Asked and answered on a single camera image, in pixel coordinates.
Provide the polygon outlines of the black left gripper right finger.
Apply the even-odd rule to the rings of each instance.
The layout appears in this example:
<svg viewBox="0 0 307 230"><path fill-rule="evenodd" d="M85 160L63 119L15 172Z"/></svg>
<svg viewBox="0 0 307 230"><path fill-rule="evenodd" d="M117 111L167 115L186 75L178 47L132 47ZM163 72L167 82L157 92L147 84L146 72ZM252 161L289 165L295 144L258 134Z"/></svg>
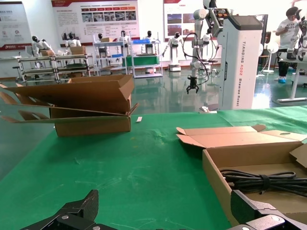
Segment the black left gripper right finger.
<svg viewBox="0 0 307 230"><path fill-rule="evenodd" d="M238 225L232 230L305 230L307 225L288 218L268 203L249 199L239 190L231 192L230 206Z"/></svg>

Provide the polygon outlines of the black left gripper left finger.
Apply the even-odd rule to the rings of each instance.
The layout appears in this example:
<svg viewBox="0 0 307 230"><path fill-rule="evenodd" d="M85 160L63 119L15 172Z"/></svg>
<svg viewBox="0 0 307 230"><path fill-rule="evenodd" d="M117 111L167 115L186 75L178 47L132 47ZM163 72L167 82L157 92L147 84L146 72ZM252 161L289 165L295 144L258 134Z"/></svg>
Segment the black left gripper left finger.
<svg viewBox="0 0 307 230"><path fill-rule="evenodd" d="M91 190L85 198L66 203L56 214L24 230L104 230L105 225L95 222L98 214L99 193Z"/></svg>

